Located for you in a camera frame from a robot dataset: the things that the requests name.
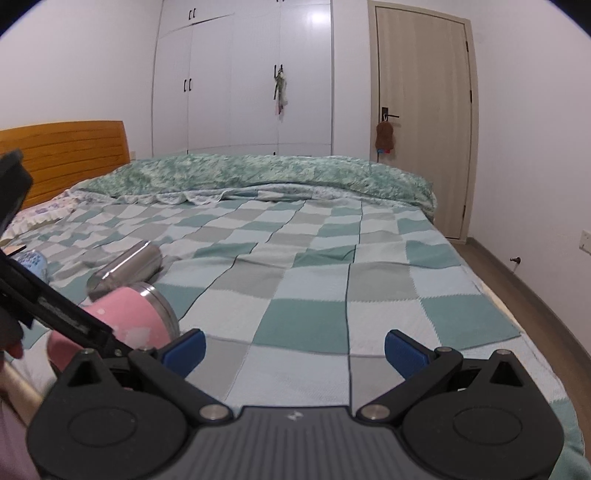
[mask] blue gripper pad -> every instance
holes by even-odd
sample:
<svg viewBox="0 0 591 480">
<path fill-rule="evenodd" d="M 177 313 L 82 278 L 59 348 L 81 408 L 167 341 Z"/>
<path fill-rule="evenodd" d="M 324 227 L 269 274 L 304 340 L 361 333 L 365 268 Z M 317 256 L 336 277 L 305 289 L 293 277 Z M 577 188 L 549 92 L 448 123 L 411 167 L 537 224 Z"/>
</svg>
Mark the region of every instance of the blue gripper pad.
<svg viewBox="0 0 591 480">
<path fill-rule="evenodd" d="M 384 341 L 386 360 L 405 380 L 425 368 L 433 358 L 433 351 L 399 330 L 390 330 Z"/>
<path fill-rule="evenodd" d="M 185 378 L 203 361 L 205 351 L 205 334 L 199 329 L 193 329 L 164 347 L 161 362 Z"/>
</svg>

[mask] pink tumbler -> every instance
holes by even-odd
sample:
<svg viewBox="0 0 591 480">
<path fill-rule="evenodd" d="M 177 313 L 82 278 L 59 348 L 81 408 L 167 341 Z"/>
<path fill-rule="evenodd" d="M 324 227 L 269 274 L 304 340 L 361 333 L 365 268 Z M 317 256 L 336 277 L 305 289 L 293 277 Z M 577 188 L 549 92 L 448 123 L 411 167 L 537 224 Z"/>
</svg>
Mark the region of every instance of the pink tumbler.
<svg viewBox="0 0 591 480">
<path fill-rule="evenodd" d="M 84 309 L 113 329 L 131 348 L 162 348 L 179 336 L 178 320 L 170 303 L 147 283 L 121 287 Z M 47 341 L 49 361 L 60 371 L 82 347 L 55 330 Z"/>
</svg>

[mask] folded green quilt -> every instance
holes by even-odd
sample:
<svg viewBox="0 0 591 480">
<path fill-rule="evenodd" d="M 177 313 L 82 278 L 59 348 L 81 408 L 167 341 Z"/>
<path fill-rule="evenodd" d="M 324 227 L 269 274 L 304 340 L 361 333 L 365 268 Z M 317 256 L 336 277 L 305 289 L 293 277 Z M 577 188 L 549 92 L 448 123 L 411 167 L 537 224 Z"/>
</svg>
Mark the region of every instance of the folded green quilt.
<svg viewBox="0 0 591 480">
<path fill-rule="evenodd" d="M 433 218 L 431 183 L 383 164 L 348 157 L 190 154 L 132 162 L 79 187 L 119 197 L 240 188 L 272 183 L 334 187 L 369 197 L 399 200 Z"/>
</svg>

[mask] baseboard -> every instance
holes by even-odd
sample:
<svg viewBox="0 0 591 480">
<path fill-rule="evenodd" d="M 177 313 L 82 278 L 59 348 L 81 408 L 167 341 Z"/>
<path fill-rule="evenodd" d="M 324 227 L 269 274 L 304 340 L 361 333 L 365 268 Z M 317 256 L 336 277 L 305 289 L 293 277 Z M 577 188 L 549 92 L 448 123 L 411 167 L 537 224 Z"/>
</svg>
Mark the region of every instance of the baseboard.
<svg viewBox="0 0 591 480">
<path fill-rule="evenodd" d="M 585 350 L 583 345 L 574 337 L 568 327 L 552 311 L 548 305 L 538 297 L 534 291 L 529 288 L 523 280 L 515 275 L 501 260 L 489 252 L 478 240 L 469 236 L 466 240 L 467 245 L 471 245 L 486 256 L 497 270 L 530 302 L 548 321 L 548 326 L 560 337 L 564 344 L 570 349 L 577 362 L 586 366 L 586 371 L 591 372 L 591 356 Z"/>
</svg>

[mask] wall socket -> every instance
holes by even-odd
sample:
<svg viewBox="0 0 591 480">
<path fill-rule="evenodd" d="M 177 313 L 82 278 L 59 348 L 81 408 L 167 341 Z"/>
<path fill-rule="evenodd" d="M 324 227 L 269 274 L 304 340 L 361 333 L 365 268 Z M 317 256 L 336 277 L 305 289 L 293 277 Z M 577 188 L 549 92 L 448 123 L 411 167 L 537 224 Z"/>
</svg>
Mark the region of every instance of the wall socket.
<svg viewBox="0 0 591 480">
<path fill-rule="evenodd" d="M 588 230 L 583 230 L 583 233 L 581 233 L 581 241 L 579 243 L 579 248 L 583 252 L 587 252 L 591 255 L 591 232 L 589 232 Z"/>
</svg>

